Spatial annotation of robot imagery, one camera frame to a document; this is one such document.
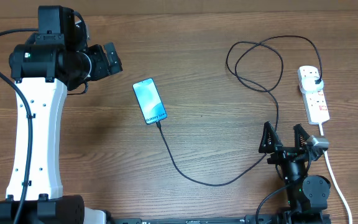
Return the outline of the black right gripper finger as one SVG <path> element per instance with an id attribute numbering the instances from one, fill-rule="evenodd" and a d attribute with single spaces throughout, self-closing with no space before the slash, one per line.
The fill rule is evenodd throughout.
<path id="1" fill-rule="evenodd" d="M 296 124 L 293 127 L 294 137 L 295 137 L 295 147 L 299 150 L 303 150 L 307 145 L 307 140 L 310 138 L 310 135 L 303 129 L 301 124 Z"/>
<path id="2" fill-rule="evenodd" d="M 277 152 L 283 144 L 276 134 L 273 126 L 269 121 L 264 123 L 264 130 L 259 146 L 259 153 L 271 154 Z"/>

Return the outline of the blue Galaxy smartphone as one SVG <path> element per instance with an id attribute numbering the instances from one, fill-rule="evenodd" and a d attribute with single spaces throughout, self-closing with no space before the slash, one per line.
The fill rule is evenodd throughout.
<path id="1" fill-rule="evenodd" d="M 167 112 L 152 78 L 137 82 L 132 87 L 146 124 L 167 118 Z"/>

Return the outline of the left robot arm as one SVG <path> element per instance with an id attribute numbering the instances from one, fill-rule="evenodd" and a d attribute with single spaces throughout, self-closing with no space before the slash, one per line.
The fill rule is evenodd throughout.
<path id="1" fill-rule="evenodd" d="M 0 223 L 112 223 L 111 214 L 65 195 L 59 169 L 60 125 L 68 95 L 122 71 L 112 43 L 89 46 L 79 12 L 40 6 L 38 28 L 9 56 L 6 82 L 17 97 L 14 165 Z"/>

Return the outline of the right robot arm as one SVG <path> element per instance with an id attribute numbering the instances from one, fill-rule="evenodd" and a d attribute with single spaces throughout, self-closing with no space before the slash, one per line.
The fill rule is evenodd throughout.
<path id="1" fill-rule="evenodd" d="M 256 223 L 330 223 L 323 215 L 328 207 L 331 183 L 321 175 L 309 175 L 313 161 L 329 148 L 323 136 L 309 135 L 300 124 L 293 127 L 293 147 L 285 147 L 270 122 L 264 124 L 259 152 L 268 154 L 267 163 L 274 165 L 284 186 L 266 196 L 255 212 Z M 262 205 L 273 196 L 285 191 L 288 207 L 273 215 L 260 215 Z"/>

